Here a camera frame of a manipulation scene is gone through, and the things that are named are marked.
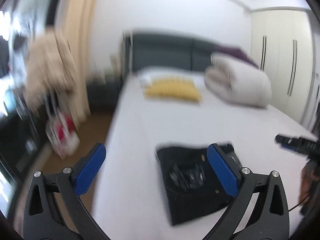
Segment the black device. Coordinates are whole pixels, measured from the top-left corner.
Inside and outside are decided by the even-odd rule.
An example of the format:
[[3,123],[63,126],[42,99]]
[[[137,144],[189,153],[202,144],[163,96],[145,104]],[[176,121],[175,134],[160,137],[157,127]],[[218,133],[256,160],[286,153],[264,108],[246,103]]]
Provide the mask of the black device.
[[275,138],[282,147],[308,156],[310,160],[320,162],[320,143],[304,137],[286,137],[278,134]]
[[[216,144],[213,145],[221,158],[226,159],[224,152]],[[97,225],[79,198],[88,189],[105,156],[104,146],[97,144],[86,157],[76,163],[74,168],[66,167],[62,172],[50,175],[44,175],[40,171],[35,173],[24,214],[25,240],[110,239]],[[239,168],[238,165],[228,163],[226,165],[241,175],[240,190],[203,240],[288,239],[289,212],[279,173],[272,171],[269,175],[255,174],[249,168]],[[71,231],[65,225],[55,200],[55,192],[61,194],[79,233]],[[245,229],[234,234],[252,194],[257,192],[260,194]]]

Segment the white bed sheet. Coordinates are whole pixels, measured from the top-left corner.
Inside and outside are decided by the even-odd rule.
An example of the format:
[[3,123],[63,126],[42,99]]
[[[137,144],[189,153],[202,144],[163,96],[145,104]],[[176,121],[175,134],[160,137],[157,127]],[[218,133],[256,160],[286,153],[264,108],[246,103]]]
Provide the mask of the white bed sheet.
[[[199,90],[199,104],[145,99],[136,76],[127,78],[106,141],[107,157],[98,173],[93,217],[112,240],[202,239],[224,210],[171,226],[167,197],[155,148],[183,144],[207,147],[231,142],[241,163],[255,173],[280,173],[288,207],[298,202],[300,171],[306,158],[281,149],[278,133],[315,138],[272,106],[256,109],[230,105]],[[237,230],[246,225],[257,194]],[[301,220],[290,215],[290,234]]]

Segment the wooden floor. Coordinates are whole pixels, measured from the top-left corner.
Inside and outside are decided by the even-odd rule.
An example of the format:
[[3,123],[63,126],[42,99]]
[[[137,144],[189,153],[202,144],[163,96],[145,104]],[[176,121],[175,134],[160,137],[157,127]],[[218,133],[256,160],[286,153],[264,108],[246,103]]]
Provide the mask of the wooden floor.
[[[78,131],[80,145],[76,152],[64,160],[61,160],[57,154],[51,154],[42,168],[43,173],[57,173],[61,172],[65,167],[72,167],[81,157],[86,156],[96,143],[104,144],[112,119],[112,114],[112,111],[92,113],[91,116],[88,117],[87,121],[81,125]],[[81,196],[81,200],[89,212],[91,212],[94,185],[95,180],[91,184],[87,194]],[[56,198],[66,224],[71,230],[76,231],[76,228],[71,222],[68,212],[63,205],[60,195],[56,194]]]

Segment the yellow pillow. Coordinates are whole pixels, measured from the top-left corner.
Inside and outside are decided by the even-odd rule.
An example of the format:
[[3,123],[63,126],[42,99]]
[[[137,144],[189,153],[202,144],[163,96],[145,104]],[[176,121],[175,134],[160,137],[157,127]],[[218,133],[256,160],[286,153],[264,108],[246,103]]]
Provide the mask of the yellow pillow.
[[152,85],[145,88],[145,96],[178,98],[189,101],[201,101],[201,95],[192,80],[181,78],[161,78],[154,80]]

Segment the metal screw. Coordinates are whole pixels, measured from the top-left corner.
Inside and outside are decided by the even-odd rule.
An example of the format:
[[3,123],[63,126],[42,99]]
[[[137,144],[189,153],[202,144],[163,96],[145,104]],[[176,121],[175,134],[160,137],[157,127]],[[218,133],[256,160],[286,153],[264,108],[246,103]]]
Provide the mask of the metal screw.
[[71,168],[70,167],[66,167],[63,169],[62,171],[64,174],[69,174],[71,172]]
[[250,169],[249,169],[249,168],[243,168],[243,169],[242,169],[242,172],[243,172],[244,174],[249,174],[249,173],[250,173]]
[[279,177],[279,173],[278,173],[277,171],[273,171],[273,172],[272,172],[272,176],[274,176],[274,177]]
[[41,171],[36,171],[35,174],[33,174],[33,176],[35,176],[36,178],[40,177],[40,175],[41,175]]

